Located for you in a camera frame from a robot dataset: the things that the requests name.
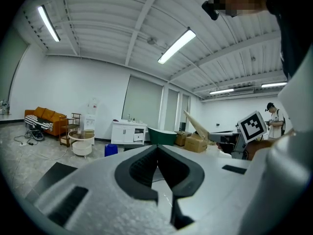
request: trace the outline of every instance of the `gray floor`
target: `gray floor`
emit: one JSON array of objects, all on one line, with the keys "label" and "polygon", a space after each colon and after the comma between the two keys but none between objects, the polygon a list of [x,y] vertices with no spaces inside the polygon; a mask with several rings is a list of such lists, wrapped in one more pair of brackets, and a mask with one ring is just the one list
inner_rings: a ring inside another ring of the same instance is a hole
[{"label": "gray floor", "polygon": [[[45,140],[40,141],[38,145],[20,147],[20,143],[15,142],[13,138],[24,135],[27,130],[24,123],[0,124],[0,168],[9,186],[22,197],[27,196],[56,162],[80,168],[104,157],[106,142],[96,141],[92,153],[84,158],[76,156],[70,148],[60,145],[59,141],[51,135],[46,135]],[[118,148],[118,152],[123,150],[123,146]],[[40,154],[51,159],[65,155],[51,161],[41,158]]]}]

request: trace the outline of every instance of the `ceiling light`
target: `ceiling light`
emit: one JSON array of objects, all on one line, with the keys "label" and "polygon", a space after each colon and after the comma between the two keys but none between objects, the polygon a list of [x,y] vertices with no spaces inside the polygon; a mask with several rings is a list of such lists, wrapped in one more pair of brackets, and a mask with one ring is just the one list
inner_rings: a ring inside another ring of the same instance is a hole
[{"label": "ceiling light", "polygon": [[158,62],[164,64],[169,60],[177,51],[179,51],[186,43],[195,38],[195,33],[188,27],[187,31],[178,38],[175,43],[159,58]]},{"label": "ceiling light", "polygon": [[43,19],[46,27],[48,28],[50,34],[52,35],[53,39],[56,41],[56,42],[59,42],[60,41],[60,37],[58,36],[57,32],[55,31],[52,23],[51,23],[51,20],[47,14],[47,11],[45,10],[45,6],[42,5],[40,7],[38,7],[38,11],[39,11],[39,14],[41,16],[41,18]]},{"label": "ceiling light", "polygon": [[215,92],[210,92],[210,94],[221,94],[221,93],[226,93],[226,92],[233,92],[234,89],[227,89],[227,90],[221,90],[221,91],[215,91]]},{"label": "ceiling light", "polygon": [[266,88],[266,87],[275,87],[275,86],[284,86],[286,85],[287,82],[283,82],[283,83],[274,83],[274,84],[263,84],[262,88]]}]

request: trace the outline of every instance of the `window blind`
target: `window blind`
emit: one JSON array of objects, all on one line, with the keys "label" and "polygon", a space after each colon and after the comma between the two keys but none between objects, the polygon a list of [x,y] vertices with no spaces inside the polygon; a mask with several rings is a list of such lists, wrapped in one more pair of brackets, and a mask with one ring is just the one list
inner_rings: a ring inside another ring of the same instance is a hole
[{"label": "window blind", "polygon": [[158,126],[163,87],[140,78],[131,76],[122,114],[122,119],[128,119],[128,114],[136,121],[141,120],[149,127]]}]

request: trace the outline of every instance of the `striped cushion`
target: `striped cushion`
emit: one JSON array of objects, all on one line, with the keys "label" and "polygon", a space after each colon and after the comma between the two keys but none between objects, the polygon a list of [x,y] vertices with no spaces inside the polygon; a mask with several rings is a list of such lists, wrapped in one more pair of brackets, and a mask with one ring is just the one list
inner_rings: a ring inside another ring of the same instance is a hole
[{"label": "striped cushion", "polygon": [[52,131],[53,123],[42,118],[38,118],[35,115],[27,115],[25,117],[25,123],[31,125],[33,128],[50,130]]}]

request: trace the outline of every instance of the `person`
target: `person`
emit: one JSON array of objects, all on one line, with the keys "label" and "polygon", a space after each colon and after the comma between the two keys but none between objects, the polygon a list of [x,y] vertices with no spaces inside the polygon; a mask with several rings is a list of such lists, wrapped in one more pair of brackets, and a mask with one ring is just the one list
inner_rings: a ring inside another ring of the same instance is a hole
[{"label": "person", "polygon": [[274,140],[283,135],[285,124],[283,112],[277,109],[273,103],[268,103],[265,111],[272,113],[270,121],[266,121],[269,129],[269,140]]},{"label": "person", "polygon": [[[214,0],[213,3],[216,10],[232,17],[264,10],[273,14],[281,31],[283,71],[288,80],[292,78],[313,45],[313,21],[307,16],[307,11],[312,6],[311,0]],[[285,135],[293,134],[291,129]],[[256,151],[271,147],[278,139],[250,142],[246,147],[248,159],[252,160]]]}]

